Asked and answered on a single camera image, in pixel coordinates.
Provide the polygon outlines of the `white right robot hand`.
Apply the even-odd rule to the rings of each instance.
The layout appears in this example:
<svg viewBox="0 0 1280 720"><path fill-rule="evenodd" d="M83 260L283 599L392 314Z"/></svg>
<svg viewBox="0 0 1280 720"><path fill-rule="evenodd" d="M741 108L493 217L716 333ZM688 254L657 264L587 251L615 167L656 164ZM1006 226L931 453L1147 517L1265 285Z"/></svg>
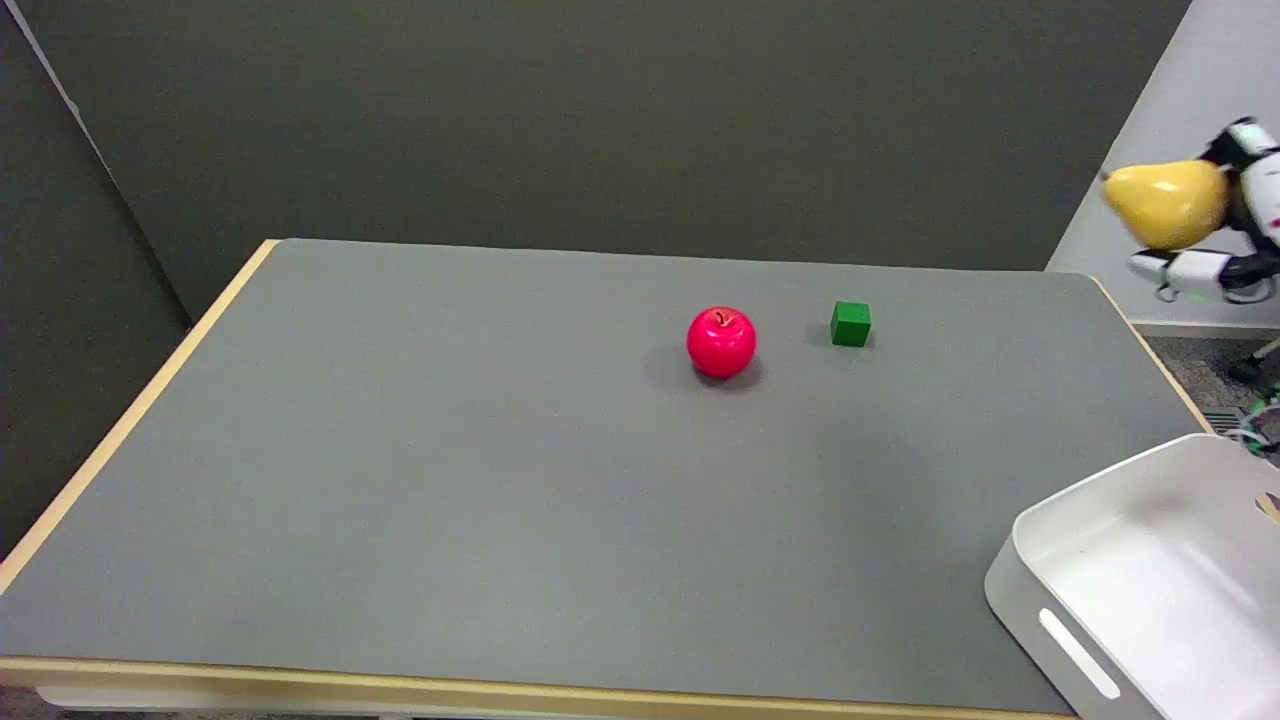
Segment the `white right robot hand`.
<svg viewBox="0 0 1280 720"><path fill-rule="evenodd" d="M1190 160L1110 173L1103 195L1140 246L1129 270L1160 301L1277 297L1277 140L1254 117L1225 126Z"/></svg>

